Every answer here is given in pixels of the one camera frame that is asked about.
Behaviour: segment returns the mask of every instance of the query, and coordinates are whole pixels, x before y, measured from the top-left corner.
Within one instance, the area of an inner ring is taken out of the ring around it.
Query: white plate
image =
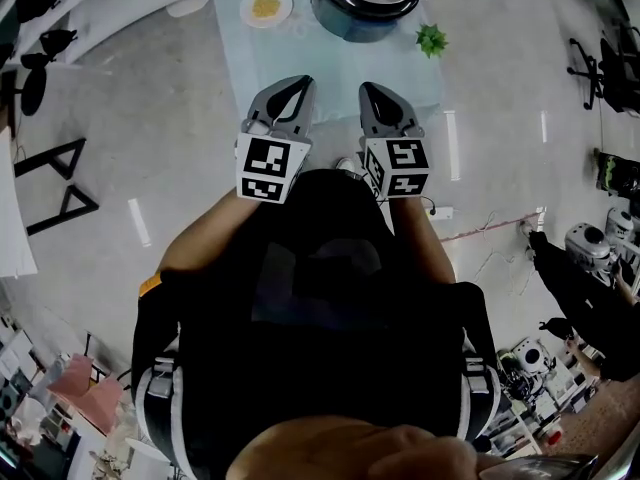
[[[279,25],[286,20],[293,10],[293,0],[280,0],[280,8],[275,16],[269,18],[256,18],[253,15],[253,3],[255,0],[242,0],[240,3],[240,17],[250,27],[270,28]]]

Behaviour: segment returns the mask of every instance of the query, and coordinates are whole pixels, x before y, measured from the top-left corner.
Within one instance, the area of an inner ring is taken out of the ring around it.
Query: person's arm
[[[580,348],[578,348],[578,339],[567,340],[566,341],[567,348],[569,352],[571,352],[574,357],[578,360],[584,371],[589,375],[593,375],[594,377],[600,377],[600,368],[593,362],[593,360],[587,356]]]
[[[391,219],[416,267],[434,283],[453,284],[456,275],[418,197],[391,199]]]
[[[178,235],[164,253],[158,272],[200,270],[213,263],[259,205],[260,201],[239,198],[233,188]]]
[[[629,288],[629,285],[625,283],[622,278],[622,272],[620,270],[618,270],[618,273],[616,274],[616,290],[620,294],[620,297],[622,297],[622,299],[631,307],[635,306],[638,302],[638,300],[633,296],[633,293],[631,293],[631,288]]]

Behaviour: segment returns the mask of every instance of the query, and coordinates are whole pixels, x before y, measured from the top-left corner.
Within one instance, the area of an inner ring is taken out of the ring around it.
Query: green plant
[[[418,40],[416,44],[420,45],[420,49],[429,58],[431,58],[432,55],[440,57],[449,44],[447,43],[447,35],[440,31],[438,25],[422,25],[417,34]]]

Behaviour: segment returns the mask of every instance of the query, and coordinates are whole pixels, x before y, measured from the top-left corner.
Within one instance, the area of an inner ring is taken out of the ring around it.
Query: gray tile floor
[[[426,6],[450,42],[442,58],[445,101],[423,123],[435,166],[429,194],[456,209],[452,221],[437,223],[440,236],[481,228],[491,214],[499,223],[538,207],[547,207],[545,228],[558,244],[575,223],[603,226],[608,208],[624,202],[596,191],[588,153],[604,145],[637,159],[637,121],[605,104],[585,111],[584,87],[566,67],[575,53],[569,37],[598,53],[612,13],[608,1],[428,0]],[[234,185],[237,111],[211,4],[179,20],[158,12],[82,65],[50,70],[42,110],[22,120],[20,140],[32,155],[86,136],[76,179],[101,209],[34,236],[40,273],[5,284],[41,350],[82,351],[88,330],[102,343],[96,353],[119,369],[131,354],[139,284],[172,238]],[[457,181],[443,111],[455,112]],[[311,163],[328,166],[354,150],[355,143],[320,148]],[[57,211],[64,191],[47,169],[17,186],[27,223]],[[132,198],[150,247],[136,233]],[[498,347],[537,336],[538,322],[559,313],[537,274],[530,275],[524,246],[515,225],[446,245],[459,279],[485,291]],[[425,311],[445,309],[431,306],[425,293]]]

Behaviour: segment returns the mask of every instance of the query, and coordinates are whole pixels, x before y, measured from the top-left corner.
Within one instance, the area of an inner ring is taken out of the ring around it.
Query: light blue tablecloth
[[[389,87],[416,109],[441,101],[438,60],[415,44],[420,24],[428,22],[422,5],[383,41],[355,44],[325,30],[310,0],[294,0],[291,16],[272,29],[245,25],[241,0],[214,2],[240,117],[261,89],[303,74],[318,83],[314,123],[359,115],[358,88],[366,81]]]

